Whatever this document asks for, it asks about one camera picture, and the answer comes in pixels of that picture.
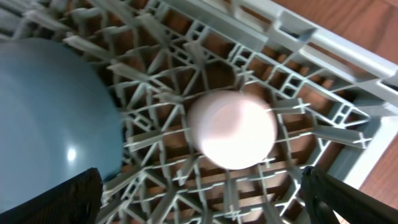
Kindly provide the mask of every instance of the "white cup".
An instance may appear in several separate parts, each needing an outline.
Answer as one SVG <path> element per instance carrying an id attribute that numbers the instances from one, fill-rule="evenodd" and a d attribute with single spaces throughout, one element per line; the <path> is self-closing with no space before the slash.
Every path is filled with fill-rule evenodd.
<path id="1" fill-rule="evenodd" d="M 263 161 L 277 134 L 274 114 L 262 99 L 235 91 L 200 98 L 188 112 L 198 150 L 225 169 L 243 169 Z"/>

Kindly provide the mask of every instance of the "plastic grid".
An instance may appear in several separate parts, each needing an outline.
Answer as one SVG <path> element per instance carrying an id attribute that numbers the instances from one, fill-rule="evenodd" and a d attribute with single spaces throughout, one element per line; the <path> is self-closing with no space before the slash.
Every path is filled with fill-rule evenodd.
<path id="1" fill-rule="evenodd" d="M 287 62 L 291 59 L 302 61 L 303 57 L 299 51 L 291 52 L 283 60 L 280 58 L 275 60 L 262 52 L 253 50 L 252 47 L 248 48 L 240 42 L 236 42 L 196 19 L 191 18 L 192 24 L 185 34 L 163 25 L 159 21 L 162 21 L 171 9 L 166 2 L 149 1 L 143 9 L 138 10 L 128 6 L 130 1 L 92 0 L 89 3 L 91 8 L 83 7 L 87 6 L 87 2 L 74 1 L 75 7 L 72 7 L 67 18 L 59 20 L 54 19 L 53 15 L 39 5 L 35 5 L 33 9 L 24 14 L 28 20 L 53 30 L 56 34 L 67 33 L 67 37 L 63 41 L 78 49 L 82 53 L 82 57 L 89 61 L 94 68 L 106 66 L 113 72 L 112 85 L 109 89 L 115 92 L 117 101 L 120 103 L 121 115 L 126 128 L 124 162 L 130 164 L 132 168 L 105 184 L 104 207 L 98 216 L 98 223 L 111 223 L 115 217 L 123 221 L 127 220 L 127 216 L 133 217 L 141 223 L 161 223 L 171 210 L 174 211 L 173 218 L 168 217 L 165 221 L 167 223 L 230 223 L 228 219 L 242 223 L 243 216 L 255 210 L 262 210 L 271 223 L 292 223 L 292 220 L 284 216 L 286 210 L 293 202 L 304 206 L 303 200 L 299 197 L 300 170 L 307 165 L 317 164 L 332 141 L 347 145 L 345 150 L 349 150 L 350 147 L 366 149 L 367 143 L 379 127 L 380 119 L 370 118 L 354 103 L 311 81 L 311 77 L 320 73 L 328 73 L 328 69 L 320 66 L 309 67 L 307 75 L 303 76 L 289 68 Z M 117 27 L 112 26 L 109 13 L 118 16 L 123 24 Z M 97 16 L 101 18 L 101 27 L 94 35 L 90 35 L 85 21 Z M 73 20 L 74 28 L 66 25 L 69 24 L 68 18 Z M 155 40 L 154 45 L 141 44 L 144 42 L 138 38 L 139 33 L 143 32 L 141 28 Z M 121 55 L 117 54 L 115 37 L 129 30 L 134 36 L 133 48 Z M 214 32 L 234 44 L 225 58 L 201 45 L 205 38 Z M 105 41 L 100 44 L 101 46 L 93 43 L 96 42 L 98 35 L 102 35 Z M 183 47 L 179 44 L 182 40 L 185 42 Z M 143 55 L 152 52 L 156 52 L 155 57 L 150 64 L 146 65 L 147 61 Z M 135 66 L 124 63 L 132 58 Z M 271 65 L 273 69 L 268 77 L 259 77 L 250 69 L 253 60 L 260 60 L 262 63 Z M 166 61 L 167 68 L 157 72 L 163 66 L 164 61 Z M 234 75 L 232 85 L 221 88 L 210 87 L 206 75 L 206 65 L 214 62 L 222 62 L 230 66 Z M 193 76 L 186 87 L 181 89 L 176 73 L 187 70 L 193 70 Z M 271 81 L 279 73 L 283 73 L 287 77 L 276 88 Z M 164 77 L 169 77 L 171 84 L 166 85 L 162 82 L 161 79 Z M 190 94 L 195 82 L 200 81 L 203 82 L 204 90 Z M 284 150 L 288 163 L 286 168 L 267 170 L 275 159 L 269 157 L 264 163 L 257 165 L 258 172 L 256 174 L 240 176 L 236 175 L 236 171 L 226 170 L 226 177 L 223 180 L 202 184 L 198 163 L 204 157 L 197 153 L 191 144 L 188 147 L 189 155 L 187 157 L 173 161 L 167 159 L 167 150 L 162 141 L 167 135 L 183 133 L 184 138 L 190 143 L 189 128 L 184 118 L 186 111 L 183 103 L 185 101 L 210 91 L 243 91 L 244 87 L 251 83 L 257 83 L 268 89 L 272 95 L 272 110 L 276 114 L 280 131 L 277 142 L 281 143 Z M 333 107 L 327 115 L 311 109 L 310 104 L 304 103 L 301 98 L 296 98 L 303 86 L 333 99 Z M 124 90 L 131 87 L 135 91 L 130 98 L 127 98 Z M 146 101 L 145 106 L 139 105 L 142 98 Z M 155 109 L 165 105 L 172 105 L 172 110 L 165 122 L 161 124 Z M 362 119 L 346 122 L 352 112 L 360 114 Z M 283 115 L 304 113 L 312 115 L 313 129 L 289 134 L 284 125 Z M 181 125 L 178 129 L 170 130 L 170 125 L 175 118 L 180 119 Z M 361 126 L 363 132 L 346 129 L 359 124 L 363 124 Z M 138 133 L 135 133 L 134 130 L 137 129 L 134 127 L 139 127 Z M 290 142 L 306 135 L 314 135 L 317 145 L 308 161 L 296 166 L 292 160 Z M 144 156 L 139 153 L 143 149 L 146 151 Z M 150 160 L 155 151 L 160 152 L 159 162 L 151 164 Z M 180 168 L 175 175 L 171 175 L 170 167 L 176 164 L 180 164 Z M 158 175 L 156 170 L 161 170 L 163 176 Z M 284 173 L 288 173 L 292 184 L 281 199 L 271 202 L 266 196 L 268 195 L 266 180 Z M 192 176 L 194 176 L 195 185 L 187 187 L 185 184 Z M 146 180 L 159 186 L 161 193 L 148 194 Z M 262 203 L 241 207 L 239 183 L 255 181 L 261 183 Z M 217 211 L 208 206 L 205 192 L 222 185 L 225 189 L 224 209 Z M 191 197 L 192 194 L 197 194 L 199 200 Z M 160 202 L 153 207 L 151 202 L 159 198 Z M 180 218 L 178 201 L 187 204 L 196 213 Z M 303 219 L 305 215 L 305 212 L 302 212 L 298 220 Z"/>

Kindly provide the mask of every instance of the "brown table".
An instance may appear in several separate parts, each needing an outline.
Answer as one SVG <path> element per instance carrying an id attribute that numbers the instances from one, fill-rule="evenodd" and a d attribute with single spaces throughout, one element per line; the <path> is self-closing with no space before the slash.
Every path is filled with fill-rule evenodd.
<path id="1" fill-rule="evenodd" d="M 397 0 L 274 0 L 324 28 L 398 63 Z M 398 137 L 361 187 L 398 208 Z"/>

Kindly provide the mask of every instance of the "plastic dish rack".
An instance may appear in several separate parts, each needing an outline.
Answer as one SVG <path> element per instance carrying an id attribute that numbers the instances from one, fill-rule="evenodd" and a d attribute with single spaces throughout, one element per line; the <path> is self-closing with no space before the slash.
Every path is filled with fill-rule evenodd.
<path id="1" fill-rule="evenodd" d="M 120 108 L 123 172 L 104 183 L 98 223 L 309 223 L 301 170 L 338 151 L 328 173 L 358 188 L 398 130 L 398 66 L 272 1 L 0 6 L 1 38 L 65 43 L 98 71 Z M 191 147 L 189 104 L 216 90 L 265 92 L 280 151 L 223 170 Z M 290 118 L 305 128 L 292 129 Z M 308 137 L 308 156 L 297 160 L 296 140 Z"/>

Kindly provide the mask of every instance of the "upside-down cup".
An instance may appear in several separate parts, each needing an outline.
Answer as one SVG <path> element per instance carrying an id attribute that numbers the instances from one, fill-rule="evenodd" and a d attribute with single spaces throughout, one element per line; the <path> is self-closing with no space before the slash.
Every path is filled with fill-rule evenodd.
<path id="1" fill-rule="evenodd" d="M 200 98 L 188 112 L 196 148 L 225 169 L 262 162 L 277 134 L 269 105 L 255 96 L 217 91 Z"/>

